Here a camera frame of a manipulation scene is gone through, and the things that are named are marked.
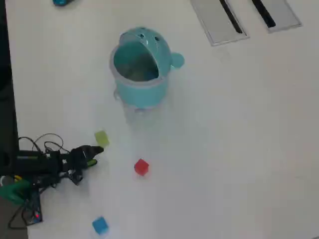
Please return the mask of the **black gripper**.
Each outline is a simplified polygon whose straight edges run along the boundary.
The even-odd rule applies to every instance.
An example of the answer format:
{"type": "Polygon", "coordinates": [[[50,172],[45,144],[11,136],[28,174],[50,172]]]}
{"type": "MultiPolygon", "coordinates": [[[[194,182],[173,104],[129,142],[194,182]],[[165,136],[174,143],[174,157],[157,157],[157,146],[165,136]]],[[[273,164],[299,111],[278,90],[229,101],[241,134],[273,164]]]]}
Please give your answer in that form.
{"type": "Polygon", "coordinates": [[[83,145],[67,154],[62,154],[62,174],[60,178],[67,178],[75,185],[83,179],[83,170],[95,166],[98,161],[95,156],[104,152],[100,146],[83,145]]]}

